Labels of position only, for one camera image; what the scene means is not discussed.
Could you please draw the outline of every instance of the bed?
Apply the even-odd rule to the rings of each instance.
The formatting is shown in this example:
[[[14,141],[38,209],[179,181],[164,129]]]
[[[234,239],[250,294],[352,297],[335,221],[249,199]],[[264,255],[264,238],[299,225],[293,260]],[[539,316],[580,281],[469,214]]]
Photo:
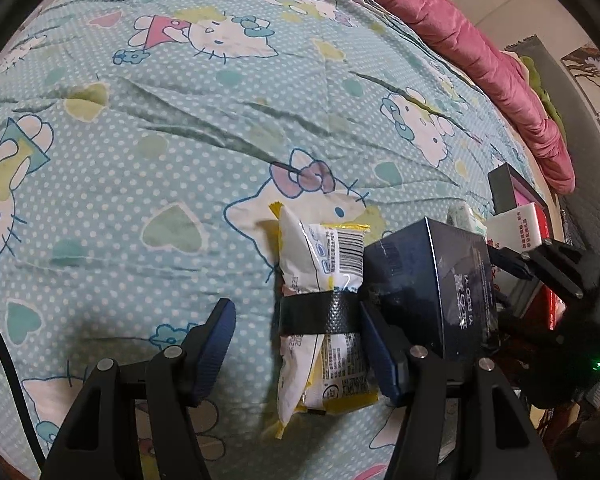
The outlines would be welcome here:
[[[269,204],[370,243],[460,201],[491,215],[504,161],[548,197],[489,97],[374,0],[56,0],[0,60],[0,330],[44,449],[100,358],[147,359],[228,297],[234,339],[191,410],[212,476],[381,475],[385,402],[270,431]],[[38,476],[1,367],[0,454]]]

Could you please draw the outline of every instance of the tree branch picture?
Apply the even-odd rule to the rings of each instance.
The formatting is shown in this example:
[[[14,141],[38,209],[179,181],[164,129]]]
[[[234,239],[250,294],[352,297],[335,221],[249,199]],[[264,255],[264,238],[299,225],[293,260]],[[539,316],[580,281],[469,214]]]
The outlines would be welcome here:
[[[587,43],[562,58],[589,103],[600,113],[600,51]]]

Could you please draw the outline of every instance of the dark blue box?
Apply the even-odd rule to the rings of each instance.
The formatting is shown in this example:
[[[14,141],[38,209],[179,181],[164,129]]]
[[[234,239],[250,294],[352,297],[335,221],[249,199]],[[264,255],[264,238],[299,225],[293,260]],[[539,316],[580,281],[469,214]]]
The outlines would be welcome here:
[[[498,345],[491,263],[480,235],[424,218],[367,246],[362,298],[412,344],[469,363]]]

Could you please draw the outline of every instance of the box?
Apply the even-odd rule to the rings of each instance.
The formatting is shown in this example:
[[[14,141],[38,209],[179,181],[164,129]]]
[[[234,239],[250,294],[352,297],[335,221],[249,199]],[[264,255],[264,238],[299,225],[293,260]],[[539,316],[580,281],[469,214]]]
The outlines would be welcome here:
[[[549,237],[554,237],[554,230],[551,222],[548,221],[551,218],[549,207],[522,175],[505,162],[495,170],[490,171],[487,177],[493,195],[493,208],[496,215],[506,213],[520,205],[538,204],[547,220]]]
[[[412,344],[470,364],[498,345],[484,238],[429,218],[367,246],[360,293]]]
[[[549,227],[544,212],[537,203],[518,206],[510,211],[489,218],[487,243],[496,248],[508,247],[516,252],[538,247],[543,238],[549,237]],[[536,294],[540,291],[546,305],[546,326],[552,330],[556,323],[557,297],[537,279],[519,280],[505,270],[492,267],[493,286],[509,297],[513,314],[523,317]]]

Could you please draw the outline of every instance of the open black box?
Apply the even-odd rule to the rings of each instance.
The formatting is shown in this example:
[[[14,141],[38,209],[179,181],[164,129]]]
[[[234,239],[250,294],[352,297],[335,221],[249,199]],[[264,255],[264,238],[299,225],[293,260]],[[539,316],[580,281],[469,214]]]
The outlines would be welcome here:
[[[549,206],[525,178],[506,162],[488,174],[496,215],[511,211],[520,205],[536,203],[542,208],[549,227],[549,236],[554,237]]]

